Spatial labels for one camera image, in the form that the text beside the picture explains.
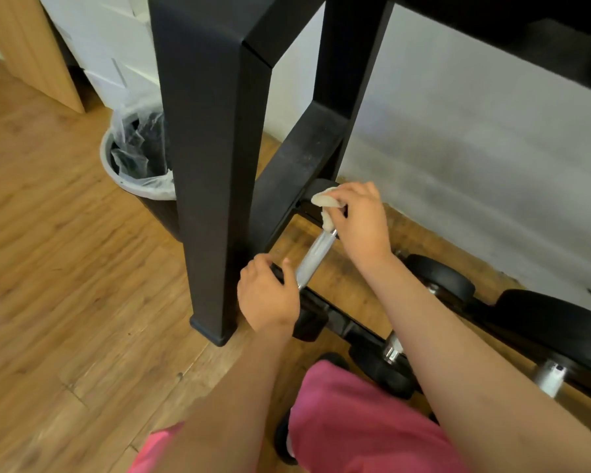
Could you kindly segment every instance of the person's left hand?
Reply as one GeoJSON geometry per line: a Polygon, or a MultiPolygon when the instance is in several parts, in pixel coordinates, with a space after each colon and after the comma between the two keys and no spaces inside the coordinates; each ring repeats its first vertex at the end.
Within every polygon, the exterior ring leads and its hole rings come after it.
{"type": "Polygon", "coordinates": [[[269,266],[269,254],[258,254],[241,271],[237,285],[239,307],[252,328],[260,332],[268,328],[291,335],[300,315],[300,292],[291,262],[282,262],[282,285],[269,266]]]}

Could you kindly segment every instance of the wooden floor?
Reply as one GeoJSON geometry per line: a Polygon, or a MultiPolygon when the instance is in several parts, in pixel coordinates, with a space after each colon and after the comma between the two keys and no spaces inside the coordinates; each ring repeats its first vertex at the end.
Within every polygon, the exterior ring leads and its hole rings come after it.
{"type": "MultiPolygon", "coordinates": [[[[250,339],[242,321],[224,348],[191,330],[183,251],[142,204],[108,179],[98,145],[110,112],[86,115],[11,78],[0,63],[0,472],[126,471],[149,431],[183,418],[250,339]]],[[[261,169],[278,147],[265,137],[261,169]]],[[[395,248],[467,275],[494,302],[518,284],[388,210],[395,248]]],[[[318,229],[294,219],[272,250],[304,256],[318,229]]],[[[381,306],[336,243],[311,287],[372,330],[390,331],[381,306]]],[[[531,364],[483,335],[521,370],[531,364]]],[[[277,461],[270,435],[308,365],[347,352],[328,332],[291,341],[268,418],[260,472],[277,461]]],[[[591,428],[591,400],[559,399],[591,428]]],[[[411,400],[423,412],[419,395],[411,400]]]]}

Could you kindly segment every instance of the person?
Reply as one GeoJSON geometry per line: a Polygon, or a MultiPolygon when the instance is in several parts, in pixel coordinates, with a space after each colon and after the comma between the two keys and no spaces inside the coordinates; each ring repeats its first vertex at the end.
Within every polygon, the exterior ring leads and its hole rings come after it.
{"type": "MultiPolygon", "coordinates": [[[[591,431],[484,343],[392,253],[378,190],[328,193],[345,251],[385,307],[433,412],[429,421],[328,361],[307,372],[288,422],[289,448],[311,473],[588,472],[591,431]]],[[[268,255],[241,271],[239,306],[252,341],[188,419],[148,439],[132,473],[253,472],[280,357],[299,315],[288,259],[284,285],[268,255]]]]}

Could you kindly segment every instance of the trash bag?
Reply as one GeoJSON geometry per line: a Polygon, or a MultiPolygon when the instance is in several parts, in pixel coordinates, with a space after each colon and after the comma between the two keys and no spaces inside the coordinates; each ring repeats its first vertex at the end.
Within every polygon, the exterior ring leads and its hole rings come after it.
{"type": "Polygon", "coordinates": [[[114,141],[110,149],[111,164],[115,173],[133,186],[162,191],[158,199],[162,195],[175,199],[161,97],[137,96],[123,103],[114,110],[110,129],[114,141]]]}

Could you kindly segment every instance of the wooden door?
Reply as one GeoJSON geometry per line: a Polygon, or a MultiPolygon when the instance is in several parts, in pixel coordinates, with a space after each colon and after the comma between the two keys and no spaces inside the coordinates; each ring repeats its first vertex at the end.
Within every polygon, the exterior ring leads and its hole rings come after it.
{"type": "Polygon", "coordinates": [[[0,52],[13,76],[85,112],[39,0],[0,0],[0,52]]]}

